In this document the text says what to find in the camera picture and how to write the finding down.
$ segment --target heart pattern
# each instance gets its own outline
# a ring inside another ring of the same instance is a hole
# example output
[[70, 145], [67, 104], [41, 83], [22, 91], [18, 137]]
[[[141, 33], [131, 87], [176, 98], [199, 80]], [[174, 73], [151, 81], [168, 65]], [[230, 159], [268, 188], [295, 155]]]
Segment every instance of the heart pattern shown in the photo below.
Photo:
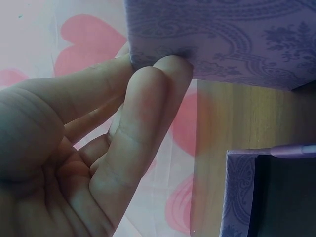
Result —
[[190, 208], [193, 188], [193, 174], [177, 186], [165, 206], [165, 217], [169, 226], [190, 235]]
[[109, 24], [92, 15], [68, 19], [61, 36], [73, 45], [64, 49], [55, 63], [56, 76], [74, 73], [115, 57], [126, 38]]
[[0, 71], [0, 89], [4, 89], [27, 78], [27, 75], [17, 69], [2, 70]]

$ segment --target paisley pattern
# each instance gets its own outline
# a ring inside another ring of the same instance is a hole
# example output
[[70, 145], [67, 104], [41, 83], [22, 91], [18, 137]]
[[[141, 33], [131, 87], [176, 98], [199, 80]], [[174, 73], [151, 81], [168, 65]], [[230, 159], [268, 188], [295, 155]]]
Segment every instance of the paisley pattern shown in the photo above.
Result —
[[226, 226], [222, 232], [221, 237], [242, 237], [242, 232], [237, 231], [234, 226]]
[[251, 205], [247, 195], [254, 182], [254, 158], [248, 155], [227, 160], [226, 193], [223, 217], [233, 212], [243, 224], [250, 221]]
[[258, 155], [228, 155], [221, 237], [247, 237]]
[[174, 54], [195, 66], [197, 79], [293, 89], [315, 78], [314, 56], [286, 48], [291, 39], [313, 46], [313, 0], [125, 1], [135, 68]]

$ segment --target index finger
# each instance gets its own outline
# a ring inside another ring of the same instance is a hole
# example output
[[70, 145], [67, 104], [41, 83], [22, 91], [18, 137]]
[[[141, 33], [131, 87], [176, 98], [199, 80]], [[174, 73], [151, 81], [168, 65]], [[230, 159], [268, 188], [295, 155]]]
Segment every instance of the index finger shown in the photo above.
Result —
[[180, 103], [168, 105], [182, 100], [191, 79], [191, 65], [176, 56], [162, 58], [132, 76], [118, 129], [89, 184], [115, 228], [154, 158], [157, 137], [166, 133], [164, 113], [174, 117]]
[[123, 95], [134, 70], [129, 54], [71, 75], [31, 79], [14, 87], [36, 95], [67, 124]]

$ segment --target wooden surface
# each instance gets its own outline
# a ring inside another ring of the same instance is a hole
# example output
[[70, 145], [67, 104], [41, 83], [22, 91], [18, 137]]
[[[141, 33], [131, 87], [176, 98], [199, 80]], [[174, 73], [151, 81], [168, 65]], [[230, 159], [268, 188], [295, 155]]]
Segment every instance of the wooden surface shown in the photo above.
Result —
[[198, 82], [194, 237], [218, 237], [226, 150], [316, 143], [316, 83], [294, 92]]

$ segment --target finger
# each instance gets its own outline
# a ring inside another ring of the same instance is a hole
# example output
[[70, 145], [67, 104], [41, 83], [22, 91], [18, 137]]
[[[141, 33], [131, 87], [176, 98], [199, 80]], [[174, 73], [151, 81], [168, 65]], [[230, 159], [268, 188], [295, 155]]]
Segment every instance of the finger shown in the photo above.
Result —
[[[130, 190], [130, 195], [135, 191], [139, 181], [135, 181], [135, 177], [139, 177], [137, 166], [143, 166], [150, 154], [167, 93], [166, 83], [163, 72], [152, 67], [142, 68], [132, 76], [119, 128], [106, 158], [91, 179], [91, 193], [101, 208], [113, 215], [114, 226], [119, 223], [127, 200], [130, 200], [130, 197], [121, 197], [124, 195], [121, 189]], [[133, 173], [133, 180], [128, 180], [130, 173]], [[112, 201], [111, 205], [117, 206], [115, 212], [108, 207]]]
[[88, 133], [106, 122], [123, 103], [125, 96], [120, 96], [100, 108], [65, 125], [65, 136], [75, 144]]
[[133, 74], [129, 55], [55, 79], [32, 79], [15, 85], [36, 95], [67, 124], [123, 95]]
[[90, 168], [110, 147], [110, 140], [107, 134], [103, 134], [79, 149], [79, 155], [83, 162]]
[[124, 56], [124, 55], [126, 55], [126, 54], [128, 54], [129, 53], [129, 43], [128, 42], [126, 42], [124, 45], [123, 45], [123, 47], [118, 51], [118, 53], [116, 54], [116, 58], [118, 58], [118, 57], [122, 57], [122, 56]]
[[170, 80], [168, 99], [164, 106], [161, 125], [153, 148], [153, 157], [155, 157], [162, 140], [177, 115], [193, 77], [193, 67], [191, 64], [186, 62], [176, 64], [174, 60], [174, 56], [170, 56], [160, 59], [154, 64], [154, 67], [162, 70]]
[[[157, 136], [161, 136], [159, 130], [166, 126], [162, 126], [161, 121], [166, 123], [172, 120], [163, 115], [166, 112], [165, 104], [169, 106], [169, 99], [175, 99], [175, 96], [169, 95], [179, 96], [177, 101], [181, 101], [192, 78], [191, 65], [179, 57], [161, 59], [158, 66], [166, 72], [158, 68], [144, 68], [133, 75], [119, 127], [90, 182], [91, 193], [100, 207], [111, 213], [114, 226], [126, 211], [145, 169], [154, 157]], [[171, 105], [168, 111], [175, 115], [178, 108], [175, 103]]]

